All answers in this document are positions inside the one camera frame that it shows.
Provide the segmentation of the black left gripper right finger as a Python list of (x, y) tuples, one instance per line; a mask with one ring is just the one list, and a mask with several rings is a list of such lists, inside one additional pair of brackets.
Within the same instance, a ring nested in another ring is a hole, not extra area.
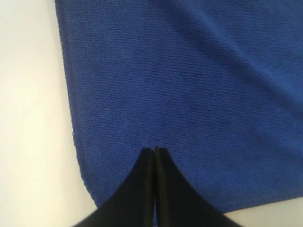
[(154, 151), (154, 192), (159, 227), (235, 227), (189, 184), (166, 148)]

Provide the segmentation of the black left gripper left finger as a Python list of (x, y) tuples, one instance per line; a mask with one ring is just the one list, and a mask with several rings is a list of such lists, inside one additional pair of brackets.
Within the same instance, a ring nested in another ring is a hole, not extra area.
[(76, 226), (152, 227), (153, 158), (153, 150), (143, 148), (130, 174), (108, 201)]

